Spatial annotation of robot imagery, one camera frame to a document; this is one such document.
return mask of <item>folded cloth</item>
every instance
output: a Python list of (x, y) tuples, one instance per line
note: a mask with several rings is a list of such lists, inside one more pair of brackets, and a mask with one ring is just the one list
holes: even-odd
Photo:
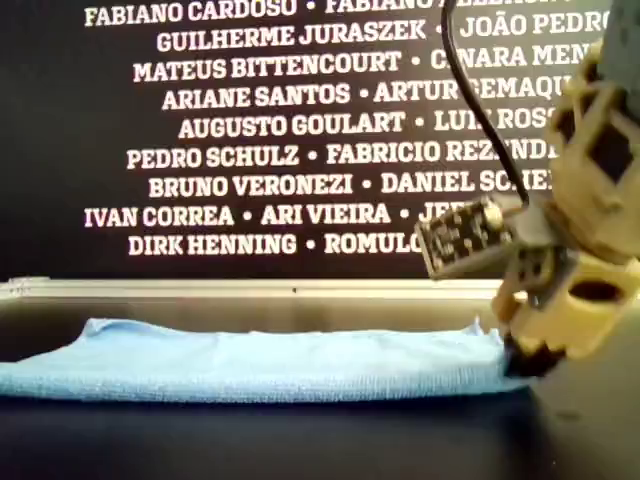
[(0, 395), (54, 400), (292, 403), (515, 390), (498, 332), (193, 333), (92, 319), (69, 346), (0, 363)]

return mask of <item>beige plastic part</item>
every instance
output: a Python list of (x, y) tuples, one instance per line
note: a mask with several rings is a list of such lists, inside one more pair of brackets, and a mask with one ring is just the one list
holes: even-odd
[(536, 248), (517, 252), (509, 262), (504, 280), (491, 303), (498, 320), (504, 324), (510, 323), (523, 305), (515, 294), (547, 286), (553, 272), (553, 249)]
[(586, 250), (622, 264), (640, 257), (640, 126), (625, 112), (624, 91), (598, 77), (601, 47), (588, 52), (549, 122), (559, 153), (552, 195)]
[(585, 252), (575, 253), (575, 267), (554, 285), (544, 305), (518, 302), (506, 283), (494, 299), (496, 315), (529, 354), (543, 344), (551, 351), (564, 350), (571, 359), (591, 354), (636, 298), (640, 262), (633, 259), (615, 265)]

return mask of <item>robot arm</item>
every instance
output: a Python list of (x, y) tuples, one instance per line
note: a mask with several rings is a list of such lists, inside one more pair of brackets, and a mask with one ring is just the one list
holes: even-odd
[[(445, 1), (444, 35), (451, 35), (454, 7), (455, 0)], [(541, 376), (564, 358), (591, 354), (640, 290), (638, 21), (637, 0), (613, 0), (604, 39), (559, 98), (547, 128), (547, 141), (559, 153), (550, 162), (550, 197), (522, 192), (501, 139), (479, 118), (519, 196), (489, 195), (416, 224), (434, 280), (506, 265), (492, 309), (510, 375)], [(453, 42), (446, 40), (452, 71), (464, 82)], [(484, 115), (472, 93), (465, 99), (477, 117)]]

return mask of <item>black component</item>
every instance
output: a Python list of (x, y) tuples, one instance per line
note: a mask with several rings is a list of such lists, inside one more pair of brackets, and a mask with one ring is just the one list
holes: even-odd
[(500, 163), (502, 164), (502, 168), (504, 168), (504, 171), (507, 174), (507, 178), (513, 185), (515, 185), (522, 203), (524, 205), (528, 205), (529, 193), (527, 192), (527, 189), (522, 180), (522, 176), (518, 171), (518, 167), (516, 167), (513, 158), (511, 158), (511, 154), (509, 153), (509, 150), (507, 150), (505, 142), (500, 136), (500, 133), (491, 123), (491, 120), (489, 120), (489, 117), (482, 108), (482, 105), (480, 105), (480, 100), (476, 96), (473, 87), (469, 83), (465, 69), (458, 58), (452, 25), (453, 12), (456, 8), (457, 3), (458, 0), (445, 0), (442, 7), (441, 18), (442, 42), (444, 45), (445, 54), (447, 56), (447, 61), (451, 66), (451, 73), (453, 74), (453, 78), (458, 84), (458, 88), (460, 89), (462, 97), (467, 102), (469, 109), (471, 109), (471, 111), (474, 113), (476, 119), (478, 120), (478, 123), (480, 123), (480, 125), (482, 126), (484, 134), (491, 141), (493, 149), (498, 154), (498, 158), (500, 160)]
[(533, 355), (527, 355), (510, 335), (504, 339), (504, 348), (507, 354), (505, 375), (512, 378), (545, 377), (565, 359), (564, 352), (552, 352), (546, 345)]
[(611, 125), (606, 125), (588, 152), (591, 159), (607, 176), (618, 183), (627, 171), (633, 154), (629, 140)]
[(562, 112), (560, 120), (558, 120), (558, 130), (562, 133), (565, 143), (569, 143), (576, 133), (576, 120), (573, 115), (573, 110)]
[(511, 241), (506, 229), (489, 227), (482, 201), (431, 220), (421, 228), (421, 233), (435, 271)]

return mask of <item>blue cloth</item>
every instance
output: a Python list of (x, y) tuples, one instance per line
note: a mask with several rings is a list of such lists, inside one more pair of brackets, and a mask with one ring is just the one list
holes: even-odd
[(80, 401), (292, 403), (515, 390), (503, 344), (460, 331), (193, 333), (87, 322), (69, 346), (0, 363), (0, 396)]

